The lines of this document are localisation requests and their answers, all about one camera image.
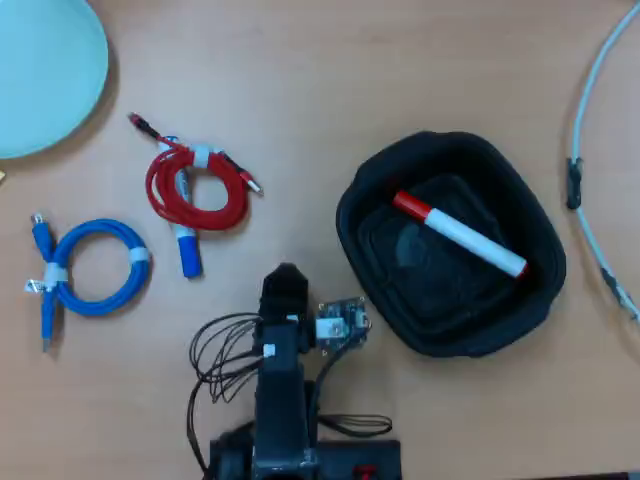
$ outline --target black basket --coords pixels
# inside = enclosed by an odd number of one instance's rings
[[[524,257],[513,279],[391,205],[398,190]],[[421,132],[365,162],[338,205],[342,246],[395,333],[434,357],[482,356],[538,326],[566,274],[562,245],[507,160],[469,133]]]

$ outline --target blue usb cable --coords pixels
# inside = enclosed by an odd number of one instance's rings
[[[49,224],[42,215],[31,217],[33,223],[33,239],[40,250],[42,258],[47,262],[44,280],[30,280],[32,291],[42,293],[42,347],[46,352],[53,337],[53,324],[56,307],[60,302],[65,308],[85,316],[107,315],[129,301],[140,292],[149,276],[149,251],[140,236],[127,225],[116,220],[99,219],[82,223],[67,233],[55,245]],[[131,273],[120,290],[99,302],[80,300],[71,290],[68,283],[67,267],[73,248],[80,240],[93,234],[113,235],[129,249]]]

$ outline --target blue connector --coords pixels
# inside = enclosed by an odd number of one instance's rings
[[[44,261],[47,263],[51,262],[53,259],[53,252],[55,250],[55,241],[53,240],[53,235],[49,229],[49,224],[41,214],[35,213],[31,215],[31,225],[31,233],[33,234],[33,241],[35,242],[36,247],[40,251]],[[46,352],[49,350],[51,340],[53,339],[53,322],[58,300],[57,295],[54,292],[54,288],[47,288],[42,294],[40,328],[42,351]]]
[[[166,137],[167,140],[179,143],[178,137]],[[161,152],[166,152],[171,147],[166,143],[159,142],[158,148]],[[189,191],[189,179],[185,170],[180,170],[176,175],[176,189],[182,198],[191,203],[191,192]],[[178,241],[180,250],[180,260],[182,261],[182,274],[185,278],[194,278],[202,275],[202,264],[200,262],[200,252],[198,250],[198,238],[196,231],[184,225],[173,225],[173,231]]]

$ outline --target marker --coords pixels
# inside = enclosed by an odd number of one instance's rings
[[[166,137],[172,142],[179,143],[178,137]],[[158,142],[158,148],[161,152],[170,150],[171,147],[166,143]],[[189,178],[187,172],[183,169],[176,174],[176,189],[182,198],[192,203],[191,192],[189,191]],[[194,278],[202,275],[202,264],[200,263],[200,252],[198,251],[198,239],[196,231],[192,228],[185,227],[177,223],[173,225],[173,232],[178,241],[180,250],[180,260],[182,261],[182,274],[185,278]]]
[[[507,250],[502,245],[498,245],[493,240],[489,240],[443,211],[421,202],[407,192],[398,192],[393,199],[393,205],[462,248],[498,267],[507,275],[520,278],[529,269],[527,261],[521,256]]]

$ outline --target black clip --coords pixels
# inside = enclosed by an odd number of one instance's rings
[[[567,159],[567,207],[577,209],[582,204],[582,158],[578,157],[574,162]]]
[[[604,278],[604,283],[607,284],[607,287],[613,292],[613,296],[616,297],[616,300],[620,305],[622,305],[622,296],[618,291],[618,280],[611,275],[606,269],[600,268],[600,273],[602,274],[602,278]]]

